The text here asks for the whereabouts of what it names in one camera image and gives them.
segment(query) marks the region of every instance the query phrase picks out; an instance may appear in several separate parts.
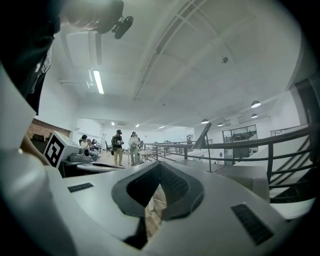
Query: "brick wall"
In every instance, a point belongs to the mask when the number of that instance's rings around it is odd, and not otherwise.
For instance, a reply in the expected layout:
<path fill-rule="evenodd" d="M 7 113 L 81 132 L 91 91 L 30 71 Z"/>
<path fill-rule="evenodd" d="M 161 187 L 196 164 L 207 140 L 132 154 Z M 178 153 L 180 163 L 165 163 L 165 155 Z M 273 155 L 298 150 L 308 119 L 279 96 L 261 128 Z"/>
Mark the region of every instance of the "brick wall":
<path fill-rule="evenodd" d="M 34 134 L 43 135 L 44 138 L 48 138 L 50 133 L 53 133 L 53 131 L 56 131 L 68 137 L 71 132 L 69 130 L 47 124 L 37 119 L 33 119 L 31 125 L 28 128 L 27 134 L 30 139 L 32 139 Z"/>

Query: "black railing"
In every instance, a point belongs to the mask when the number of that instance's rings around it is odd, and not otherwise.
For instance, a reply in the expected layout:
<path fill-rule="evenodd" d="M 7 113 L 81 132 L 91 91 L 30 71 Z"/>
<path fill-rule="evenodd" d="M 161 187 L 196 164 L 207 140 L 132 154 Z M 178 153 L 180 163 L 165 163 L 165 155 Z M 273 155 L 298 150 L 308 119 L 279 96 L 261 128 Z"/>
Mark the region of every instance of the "black railing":
<path fill-rule="evenodd" d="M 272 171 L 273 167 L 273 160 L 275 159 L 283 159 L 283 158 L 289 158 L 294 157 L 302 154 L 306 154 L 311 152 L 315 149 L 314 145 L 310 145 L 308 149 L 300 150 L 293 153 L 288 154 L 282 154 L 282 155 L 276 155 L 274 156 L 274 144 L 276 143 L 282 143 L 286 141 L 291 141 L 294 139 L 298 139 L 304 136 L 308 136 L 310 134 L 315 134 L 319 131 L 320 125 L 314 125 L 306 128 L 302 128 L 300 130 L 296 130 L 293 132 L 288 132 L 286 134 L 280 134 L 277 136 L 272 136 L 268 138 L 262 138 L 262 139 L 255 139 L 255 140 L 249 140 L 249 141 L 238 141 L 238 142 L 231 142 L 231 143 L 216 143 L 216 144 L 208 144 L 206 143 L 205 146 L 201 147 L 202 149 L 243 149 L 243 148 L 254 148 L 258 146 L 268 146 L 268 157 L 263 158 L 222 158 L 222 157 L 205 157 L 205 156 L 194 156 L 194 155 L 188 155 L 188 150 L 192 149 L 194 146 L 193 144 L 168 144 L 168 143 L 146 143 L 146 146 L 151 146 L 156 153 L 156 159 L 158 160 L 158 157 L 165 158 L 168 160 L 171 160 L 170 158 L 165 157 L 165 155 L 161 155 L 159 153 L 163 153 L 165 151 L 160 150 L 159 148 L 177 148 L 177 149 L 183 149 L 182 153 L 173 153 L 173 152 L 167 152 L 171 155 L 177 155 L 177 156 L 183 156 L 184 159 L 188 159 L 188 157 L 191 158 L 197 158 L 197 159 L 205 159 L 205 160 L 214 160 L 214 161 L 237 161 L 237 162 L 254 162 L 254 161 L 267 161 L 267 180 L 270 184 L 271 176 L 274 174 L 283 174 L 283 173 L 294 173 L 305 169 L 315 168 L 317 165 L 316 157 L 317 153 L 313 154 L 313 164 L 306 165 L 306 166 L 300 166 L 298 168 L 292 168 L 292 169 L 285 169 L 285 170 L 278 170 L 278 171 Z M 299 186 L 301 184 L 305 184 L 310 182 L 310 180 L 305 180 L 303 182 L 296 182 L 296 183 L 289 183 L 289 184 L 279 184 L 279 185 L 270 185 L 270 188 L 289 188 L 293 186 Z"/>

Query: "dark jacket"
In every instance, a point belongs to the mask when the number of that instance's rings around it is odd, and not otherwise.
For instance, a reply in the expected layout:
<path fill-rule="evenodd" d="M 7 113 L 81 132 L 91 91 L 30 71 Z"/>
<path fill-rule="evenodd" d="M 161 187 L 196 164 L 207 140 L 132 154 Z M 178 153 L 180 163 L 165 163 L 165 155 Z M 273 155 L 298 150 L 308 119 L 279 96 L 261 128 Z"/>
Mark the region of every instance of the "dark jacket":
<path fill-rule="evenodd" d="M 117 149 L 122 149 L 122 146 L 118 144 L 118 141 L 122 141 L 122 137 L 113 136 L 111 139 L 112 149 L 116 151 Z"/>

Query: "black vent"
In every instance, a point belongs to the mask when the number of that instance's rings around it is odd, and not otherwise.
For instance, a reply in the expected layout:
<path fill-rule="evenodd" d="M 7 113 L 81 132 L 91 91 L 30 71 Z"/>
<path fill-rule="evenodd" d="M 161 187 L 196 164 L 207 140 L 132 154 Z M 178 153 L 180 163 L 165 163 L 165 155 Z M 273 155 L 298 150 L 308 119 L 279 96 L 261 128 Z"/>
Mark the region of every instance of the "black vent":
<path fill-rule="evenodd" d="M 238 204 L 231 209 L 257 246 L 274 235 L 246 204 Z"/>
<path fill-rule="evenodd" d="M 68 189 L 69 189 L 70 193 L 73 193 L 73 192 L 77 192 L 80 190 L 85 190 L 85 189 L 91 188 L 93 186 L 94 185 L 92 185 L 91 183 L 85 183 L 85 184 L 76 185 L 76 186 L 68 186 Z"/>

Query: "ceiling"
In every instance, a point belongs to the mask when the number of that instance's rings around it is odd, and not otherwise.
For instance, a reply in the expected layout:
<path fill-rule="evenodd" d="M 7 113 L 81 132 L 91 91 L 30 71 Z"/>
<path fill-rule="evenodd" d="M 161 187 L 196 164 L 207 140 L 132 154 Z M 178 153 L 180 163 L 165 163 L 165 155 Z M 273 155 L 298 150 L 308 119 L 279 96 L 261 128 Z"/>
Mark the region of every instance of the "ceiling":
<path fill-rule="evenodd" d="M 123 15 L 134 22 L 121 39 L 63 26 L 52 65 L 63 86 L 88 100 L 80 106 L 84 118 L 150 129 L 264 118 L 296 67 L 300 41 L 289 47 L 288 40 L 301 37 L 294 21 L 267 2 L 124 0 Z M 87 86 L 91 69 L 100 71 L 103 95 Z M 254 100 L 262 105 L 253 110 Z"/>

